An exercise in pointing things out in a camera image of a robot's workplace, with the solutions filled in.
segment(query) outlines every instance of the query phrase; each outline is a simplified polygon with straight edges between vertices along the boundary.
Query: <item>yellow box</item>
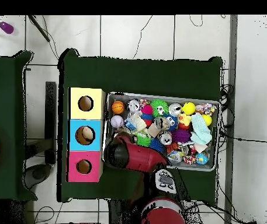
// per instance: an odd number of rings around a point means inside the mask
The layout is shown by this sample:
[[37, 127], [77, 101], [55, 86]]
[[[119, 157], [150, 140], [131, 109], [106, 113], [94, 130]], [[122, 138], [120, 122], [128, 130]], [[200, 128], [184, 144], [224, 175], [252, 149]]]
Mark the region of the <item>yellow box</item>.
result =
[[102, 89], [70, 87], [70, 111], [73, 120], [102, 120], [105, 93]]

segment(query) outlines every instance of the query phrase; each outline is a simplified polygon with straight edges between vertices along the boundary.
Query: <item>orange ball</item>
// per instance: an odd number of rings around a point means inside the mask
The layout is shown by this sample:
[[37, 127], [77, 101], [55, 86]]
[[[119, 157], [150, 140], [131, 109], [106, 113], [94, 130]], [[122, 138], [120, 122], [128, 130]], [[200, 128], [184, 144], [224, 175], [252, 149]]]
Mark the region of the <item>orange ball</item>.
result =
[[121, 114], [124, 112], [124, 103], [120, 100], [116, 100], [114, 103], [112, 103], [112, 111], [115, 114]]

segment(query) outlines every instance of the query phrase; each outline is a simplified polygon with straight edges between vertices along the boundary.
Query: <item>circular hole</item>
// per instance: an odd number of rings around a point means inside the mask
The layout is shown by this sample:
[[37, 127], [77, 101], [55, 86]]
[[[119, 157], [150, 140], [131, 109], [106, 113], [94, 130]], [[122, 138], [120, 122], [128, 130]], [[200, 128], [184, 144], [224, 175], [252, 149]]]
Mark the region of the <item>circular hole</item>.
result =
[[78, 107], [81, 111], [91, 111], [93, 109], [93, 99], [89, 96], [82, 96], [78, 101]]
[[76, 164], [76, 169], [80, 173], [87, 174], [92, 170], [92, 164], [88, 160], [81, 160]]
[[75, 133], [75, 139], [81, 145], [90, 145], [95, 140], [95, 131], [89, 126], [81, 126]]

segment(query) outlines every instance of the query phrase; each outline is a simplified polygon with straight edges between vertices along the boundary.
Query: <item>gray metal tray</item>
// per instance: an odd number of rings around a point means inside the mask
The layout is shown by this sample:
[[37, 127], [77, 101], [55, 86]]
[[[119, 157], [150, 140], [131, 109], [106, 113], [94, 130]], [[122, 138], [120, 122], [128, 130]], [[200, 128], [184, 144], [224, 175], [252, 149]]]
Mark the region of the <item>gray metal tray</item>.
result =
[[[105, 148], [106, 144], [109, 142], [109, 140], [112, 137], [113, 131], [116, 129], [113, 128], [109, 124], [109, 120], [114, 116], [114, 113], [110, 106], [115, 100], [120, 100], [123, 103], [126, 103], [133, 99], [147, 99], [149, 101], [155, 100], [155, 99], [162, 99], [165, 100], [168, 105], [172, 103], [179, 103], [182, 106], [185, 102], [193, 102], [195, 105], [202, 104], [202, 103], [211, 103], [216, 106], [216, 110], [212, 115], [212, 123], [209, 126], [209, 129], [211, 130], [212, 134], [212, 145], [209, 150], [210, 159], [205, 165], [199, 165], [197, 163], [194, 163], [192, 165], [188, 165], [185, 162], [180, 162], [174, 166], [168, 166], [170, 169], [185, 169], [185, 170], [197, 170], [197, 171], [203, 171], [203, 172], [210, 172], [215, 169], [216, 162], [217, 162], [217, 147], [218, 147], [218, 134], [220, 131], [220, 103], [217, 101], [212, 100], [196, 100], [196, 99], [186, 99], [186, 98], [176, 98], [176, 97], [166, 97], [166, 96], [154, 96], [154, 95], [146, 95], [146, 94], [132, 94], [132, 93], [118, 93], [118, 92], [110, 92], [107, 95], [106, 98], [106, 107], [105, 107], [105, 123], [104, 123], [104, 133], [103, 133], [103, 149]], [[123, 117], [125, 120], [128, 115], [128, 111], [125, 110], [120, 116]]]

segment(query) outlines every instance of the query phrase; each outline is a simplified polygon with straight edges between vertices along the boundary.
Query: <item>dark green table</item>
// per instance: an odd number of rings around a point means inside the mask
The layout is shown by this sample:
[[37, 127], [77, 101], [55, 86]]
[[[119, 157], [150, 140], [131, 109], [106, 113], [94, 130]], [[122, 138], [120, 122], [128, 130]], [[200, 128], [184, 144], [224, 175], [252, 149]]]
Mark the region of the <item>dark green table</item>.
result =
[[32, 53], [0, 57], [0, 199], [36, 200], [22, 182], [25, 160], [24, 67]]
[[[209, 61], [129, 60], [79, 57], [76, 50], [66, 49], [58, 63], [58, 201], [69, 198], [129, 199], [140, 178], [139, 172], [105, 166], [98, 183], [65, 181], [68, 87], [101, 88], [106, 93], [115, 91], [219, 101], [221, 66], [222, 60], [219, 57]], [[204, 200], [214, 205], [216, 170], [181, 170], [180, 174], [192, 200]], [[179, 188], [183, 188], [179, 174], [175, 173], [175, 177]]]

